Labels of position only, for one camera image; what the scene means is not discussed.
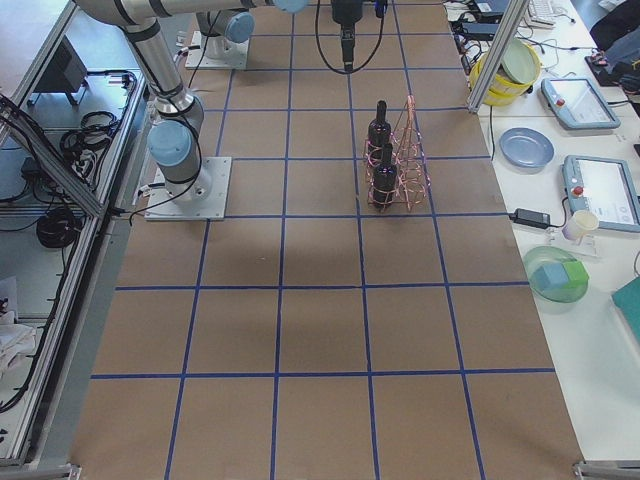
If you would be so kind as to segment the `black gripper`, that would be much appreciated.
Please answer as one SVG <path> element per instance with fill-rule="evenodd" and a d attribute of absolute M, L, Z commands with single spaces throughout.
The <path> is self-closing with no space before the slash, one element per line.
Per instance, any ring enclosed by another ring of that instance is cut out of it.
<path fill-rule="evenodd" d="M 354 71 L 356 24 L 363 16 L 360 0 L 331 0 L 332 20 L 340 27 L 340 43 L 344 71 Z"/>

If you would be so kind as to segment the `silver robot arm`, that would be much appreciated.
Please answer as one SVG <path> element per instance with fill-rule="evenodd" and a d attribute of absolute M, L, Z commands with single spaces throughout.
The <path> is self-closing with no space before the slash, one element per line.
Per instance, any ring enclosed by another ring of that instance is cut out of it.
<path fill-rule="evenodd" d="M 201 50 L 209 60 L 227 60 L 245 45 L 255 27 L 246 9 L 215 10 L 196 14 L 201 34 Z"/>
<path fill-rule="evenodd" d="M 160 123 L 151 129 L 148 148 L 165 179 L 171 199 L 208 188 L 202 173 L 199 132 L 203 106 L 184 81 L 163 38 L 159 20 L 195 14 L 203 36 L 222 37 L 240 44 L 250 38 L 254 19 L 250 11 L 275 7 L 290 14 L 305 9 L 307 1 L 79 1 L 92 19 L 123 32 L 142 73 L 155 95 Z"/>

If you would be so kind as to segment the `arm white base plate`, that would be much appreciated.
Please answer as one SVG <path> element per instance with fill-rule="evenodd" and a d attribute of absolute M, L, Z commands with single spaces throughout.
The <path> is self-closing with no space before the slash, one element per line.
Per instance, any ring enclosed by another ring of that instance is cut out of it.
<path fill-rule="evenodd" d="M 220 221 L 225 218 L 232 169 L 231 157 L 205 157 L 199 177 L 189 183 L 166 185 L 160 168 L 154 182 L 163 186 L 153 189 L 144 217 L 149 221 Z"/>
<path fill-rule="evenodd" d="M 224 36 L 208 41 L 202 39 L 200 31 L 192 36 L 190 50 L 185 61 L 188 70 L 196 67 L 209 70 L 245 70 L 247 68 L 250 41 L 233 43 Z"/>

